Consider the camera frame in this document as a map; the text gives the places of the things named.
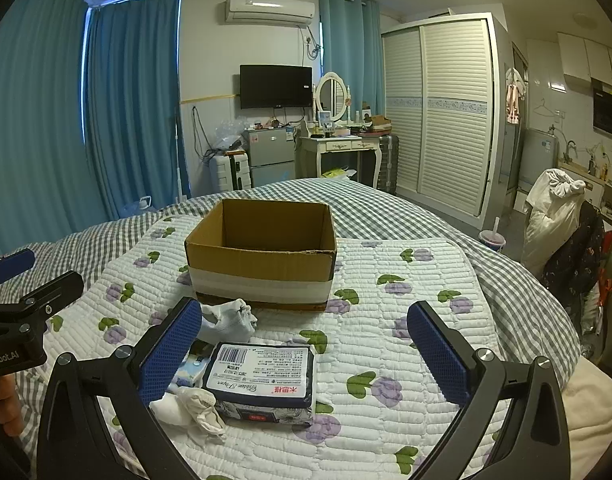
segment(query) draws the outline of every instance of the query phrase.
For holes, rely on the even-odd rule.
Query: oval mirror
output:
[[[331,111],[333,113],[332,120],[338,121],[343,117],[346,111],[346,99],[348,92],[340,78],[335,72],[326,73],[319,81],[315,90],[315,102],[317,110],[320,112]]]

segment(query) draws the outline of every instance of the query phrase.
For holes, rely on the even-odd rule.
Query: gray checkered sheet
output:
[[[16,302],[23,294],[71,269],[83,276],[87,290],[105,264],[135,245],[156,220],[172,214],[203,216],[224,197],[327,203],[337,236],[342,238],[454,240],[470,260],[490,305],[502,358],[530,362],[536,355],[546,355],[562,387],[577,365],[579,339],[566,312],[522,266],[417,205],[355,182],[321,178],[193,198],[157,213],[90,227],[56,243],[30,244],[27,247],[36,255],[33,270],[0,286],[0,302]],[[26,422],[22,443],[34,456],[46,385],[36,372],[26,370],[17,374],[17,386]]]

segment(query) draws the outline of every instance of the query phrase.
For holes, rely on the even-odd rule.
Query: barcode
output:
[[[222,348],[219,360],[227,363],[243,364],[246,359],[247,349],[244,348]]]

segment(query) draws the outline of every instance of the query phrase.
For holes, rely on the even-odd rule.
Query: blue gripper pad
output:
[[[189,301],[141,365],[138,394],[146,406],[152,400],[164,396],[188,348],[199,333],[201,319],[199,302]]]
[[[459,406],[468,404],[467,369],[419,303],[409,307],[406,323],[411,339],[446,400]]]
[[[0,260],[0,284],[29,270],[34,265],[34,253],[24,249]]]

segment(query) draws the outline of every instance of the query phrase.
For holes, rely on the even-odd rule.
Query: white tape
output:
[[[330,295],[329,282],[282,282],[219,274],[209,270],[189,269],[197,292],[224,298],[242,298],[265,303],[324,303]]]

